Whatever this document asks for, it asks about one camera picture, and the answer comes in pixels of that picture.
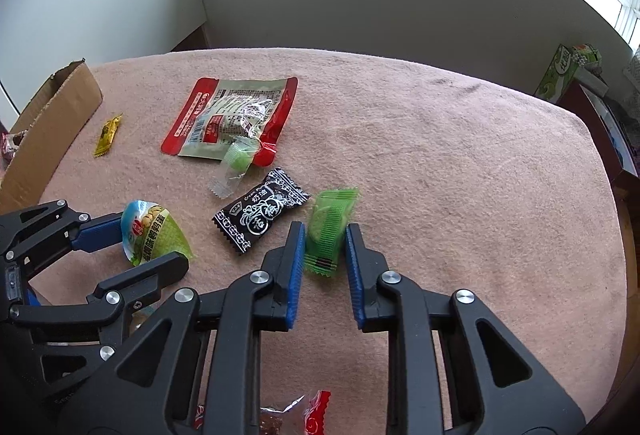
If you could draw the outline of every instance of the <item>black candy wrapper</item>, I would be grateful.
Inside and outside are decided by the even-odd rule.
[[[282,168],[276,168],[255,188],[220,209],[212,220],[242,255],[260,240],[284,211],[301,206],[308,198],[308,193],[303,192]]]

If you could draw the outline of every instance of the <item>barcode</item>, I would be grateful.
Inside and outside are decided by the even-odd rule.
[[[196,119],[194,123],[193,129],[191,129],[191,133],[189,134],[189,138],[187,142],[202,142],[200,139],[200,134],[202,133],[202,129],[204,125],[207,124],[207,120],[204,118]]]

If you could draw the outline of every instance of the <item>bolt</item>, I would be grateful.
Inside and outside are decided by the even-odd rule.
[[[251,273],[249,279],[257,285],[267,283],[269,281],[269,273],[267,271],[255,271]]]
[[[119,301],[120,301],[120,294],[118,294],[116,291],[110,290],[107,293],[107,302],[108,303],[111,303],[111,305],[115,305]]]
[[[116,351],[113,350],[113,348],[111,348],[109,345],[104,345],[101,349],[100,349],[100,357],[103,358],[105,361],[111,357],[111,355],[115,354]]]
[[[187,303],[191,301],[194,296],[195,294],[193,293],[193,290],[187,287],[184,289],[178,289],[174,294],[175,300],[179,303]]]
[[[382,278],[383,282],[391,284],[398,283],[402,279],[402,276],[399,275],[396,271],[385,271],[380,277]]]
[[[475,299],[475,294],[473,294],[470,290],[460,289],[458,292],[456,292],[456,300],[458,300],[460,303],[464,303],[465,305],[473,303]]]

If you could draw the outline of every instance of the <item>cardboard box flap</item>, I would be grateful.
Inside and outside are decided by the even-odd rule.
[[[0,212],[39,203],[66,150],[101,102],[102,92],[84,62],[71,63],[47,79],[25,108],[31,115],[37,110],[36,117],[20,116],[21,126],[31,118],[31,128],[17,130],[29,132],[2,180]]]

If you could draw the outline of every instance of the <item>pink tablecloth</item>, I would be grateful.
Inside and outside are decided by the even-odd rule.
[[[210,221],[222,207],[206,189],[217,163],[163,155],[159,145],[198,78],[297,76],[276,164],[310,193],[358,186],[353,220],[391,267],[433,291],[474,290],[587,418],[604,403],[625,326],[625,261],[607,177],[577,117],[430,66],[316,50],[181,52],[92,71],[104,102],[43,201],[66,198],[94,216],[136,198],[160,202],[196,254],[182,284],[226,287],[312,206],[238,258]],[[120,112],[111,152],[94,159],[102,124]],[[241,190],[265,171],[252,168]],[[35,286],[52,303],[82,303],[127,267],[119,246],[71,254]],[[356,328],[344,268],[332,279],[307,275],[294,330],[264,335],[262,400],[326,388],[328,433],[382,433],[386,364],[385,336]]]

